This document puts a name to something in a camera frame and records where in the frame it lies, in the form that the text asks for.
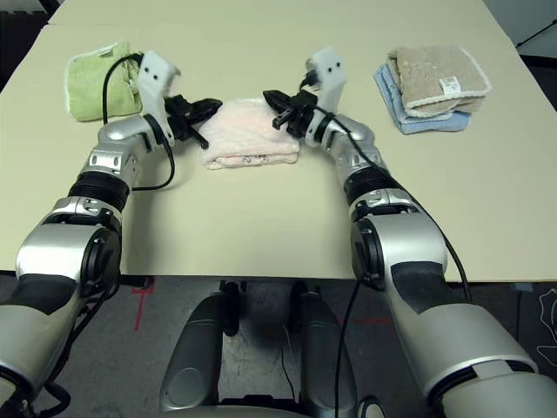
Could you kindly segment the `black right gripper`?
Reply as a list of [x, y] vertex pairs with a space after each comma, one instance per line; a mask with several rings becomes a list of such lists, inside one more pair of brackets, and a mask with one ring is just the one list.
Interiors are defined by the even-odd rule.
[[318, 97], [307, 90], [302, 90], [294, 96], [279, 90], [267, 90], [263, 91], [263, 96], [276, 113], [272, 127], [280, 130], [286, 125], [286, 132], [291, 136], [296, 139], [304, 138], [312, 122]]

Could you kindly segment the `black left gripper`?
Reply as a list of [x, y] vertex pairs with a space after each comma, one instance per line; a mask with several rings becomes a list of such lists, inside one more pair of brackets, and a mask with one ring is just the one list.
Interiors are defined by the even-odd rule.
[[177, 95], [164, 100], [173, 137], [181, 142], [194, 139], [203, 150], [209, 148], [209, 142], [197, 131], [197, 126], [212, 118], [221, 106], [222, 101], [215, 98], [191, 103]]

